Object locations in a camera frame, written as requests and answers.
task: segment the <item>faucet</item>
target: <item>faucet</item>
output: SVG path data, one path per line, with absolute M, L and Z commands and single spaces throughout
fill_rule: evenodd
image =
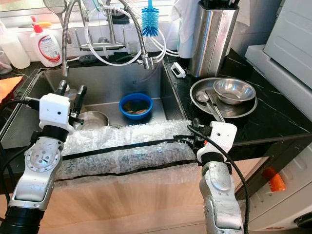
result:
M 153 58 L 148 57 L 148 53 L 145 49 L 145 45 L 144 45 L 144 41 L 143 41 L 142 31 L 141 31 L 140 25 L 138 23 L 138 20 L 136 18 L 136 14 L 135 14 L 134 10 L 130 7 L 130 5 L 128 4 L 128 2 L 126 0 L 119 0 L 119 1 L 124 5 L 125 10 L 129 12 L 132 20 L 134 21 L 135 27 L 136 27 L 137 36 L 138 36 L 139 44 L 141 47 L 141 58 L 142 58 L 142 60 L 137 61 L 138 64 L 143 64 L 145 69 L 154 68 Z M 62 74 L 64 77 L 69 76 L 69 67 L 67 64 L 67 31 L 68 31 L 69 17 L 70 17 L 70 14 L 72 12 L 73 6 L 76 2 L 79 5 L 83 25 L 85 25 L 86 21 L 89 21 L 88 12 L 86 10 L 84 0 L 70 0 L 70 2 L 68 3 L 67 9 L 66 9 L 65 17 L 64 17 L 64 26 L 63 26 L 63 34 L 62 34 Z M 107 0 L 106 4 L 109 5 L 110 2 L 111 2 L 111 0 Z M 125 47 L 124 43 L 116 42 L 114 29 L 113 29 L 113 19 L 112 19 L 111 10 L 106 9 L 105 11 L 107 14 L 108 26 L 110 29 L 111 42 L 93 43 L 92 47 L 95 50 L 102 50 L 103 46 L 107 50 L 115 50 L 115 49 Z M 87 45 L 80 45 L 79 39 L 78 39 L 78 44 L 79 44 L 81 50 L 89 50 L 89 48 L 87 48 L 88 47 Z

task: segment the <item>blue bowl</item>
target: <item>blue bowl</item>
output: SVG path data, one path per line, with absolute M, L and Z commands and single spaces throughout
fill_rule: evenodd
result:
M 128 114 L 123 110 L 123 105 L 126 104 L 128 101 L 134 101 L 134 100 L 143 100 L 146 101 L 149 105 L 149 108 L 146 112 L 143 114 L 138 114 L 138 115 L 133 115 L 133 114 Z M 120 102 L 119 102 L 119 109 L 120 111 L 129 119 L 134 119 L 134 120 L 140 120 L 145 118 L 152 110 L 153 108 L 153 100 L 150 98 L 150 96 L 142 93 L 133 93 L 133 94 L 128 94 L 124 96 Z

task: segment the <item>blue brush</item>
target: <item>blue brush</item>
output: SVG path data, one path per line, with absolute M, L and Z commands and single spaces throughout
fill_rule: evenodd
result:
M 148 7 L 142 9 L 143 35 L 155 37 L 158 35 L 159 10 L 153 7 L 152 0 L 148 0 Z

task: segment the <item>kitchen sink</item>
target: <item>kitchen sink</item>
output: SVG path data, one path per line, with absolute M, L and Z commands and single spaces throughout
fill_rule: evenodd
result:
M 84 98 L 85 111 L 103 112 L 108 117 L 110 125 L 126 126 L 185 118 L 169 81 L 168 72 L 171 71 L 167 71 L 162 64 L 153 70 L 145 70 L 143 66 L 137 64 L 122 67 L 74 67 L 70 68 L 70 76 L 66 81 L 71 89 L 78 90 L 82 84 L 87 86 Z M 62 79 L 64 78 L 61 69 L 41 70 L 32 80 L 25 95 L 41 98 L 47 93 L 54 92 Z M 142 120 L 127 119 L 118 108 L 118 102 L 123 96 L 135 92 L 149 95 L 154 102 L 152 112 Z M 40 130 L 38 111 L 24 105 L 11 120 L 1 133 L 4 148 L 28 145 L 32 132 Z

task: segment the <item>cabinet door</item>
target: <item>cabinet door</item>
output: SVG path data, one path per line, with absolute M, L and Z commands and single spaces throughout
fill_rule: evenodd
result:
M 286 0 L 264 52 L 312 88 L 312 0 Z

